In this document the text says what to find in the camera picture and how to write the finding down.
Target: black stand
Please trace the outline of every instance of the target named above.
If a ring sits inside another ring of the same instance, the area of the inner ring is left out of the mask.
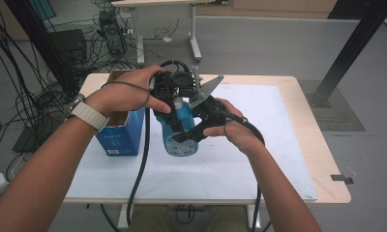
[[[308,94],[308,101],[312,107],[330,107],[328,100],[332,92],[380,27],[381,23],[383,23],[386,16],[387,0],[373,1],[373,5],[354,29],[329,72],[327,72],[314,93]]]

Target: skin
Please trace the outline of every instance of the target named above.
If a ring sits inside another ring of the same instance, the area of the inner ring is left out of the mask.
[[[229,101],[219,99],[227,110],[243,117],[241,111]],[[275,231],[321,231],[316,219],[291,183],[282,173],[269,151],[253,133],[231,121],[223,127],[206,129],[206,136],[228,136],[229,140],[245,154],[262,191]]]
[[[159,66],[127,72],[117,80],[148,88]],[[110,84],[96,91],[86,103],[103,115],[141,107],[147,92],[124,85]],[[227,109],[242,113],[228,101]],[[169,106],[153,97],[145,105],[163,113]],[[320,228],[305,203],[287,181],[263,144],[235,122],[226,126],[229,139],[252,165],[263,192],[275,231],[319,231]],[[73,180],[82,155],[96,129],[79,118],[71,117],[38,149],[18,172],[0,198],[0,231],[46,231],[57,214]],[[207,136],[223,136],[223,128],[205,130]]]

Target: cardboard box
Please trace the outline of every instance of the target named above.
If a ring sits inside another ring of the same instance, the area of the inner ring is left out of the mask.
[[[107,82],[127,71],[113,71]],[[145,108],[129,112],[112,112],[109,122],[96,134],[109,156],[136,156],[142,131]]]

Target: white watch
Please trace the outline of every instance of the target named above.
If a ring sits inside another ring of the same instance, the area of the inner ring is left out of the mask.
[[[73,103],[70,106],[71,115],[80,118],[82,121],[91,125],[97,131],[101,131],[109,121],[108,117],[105,117],[103,114],[84,103],[85,97],[81,94],[78,94]]]

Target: forearm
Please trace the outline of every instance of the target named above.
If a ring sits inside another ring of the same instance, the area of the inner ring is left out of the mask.
[[[275,231],[320,231],[312,213],[267,149],[258,143],[247,152]]]
[[[43,144],[0,198],[0,231],[48,229],[95,132],[73,117]]]

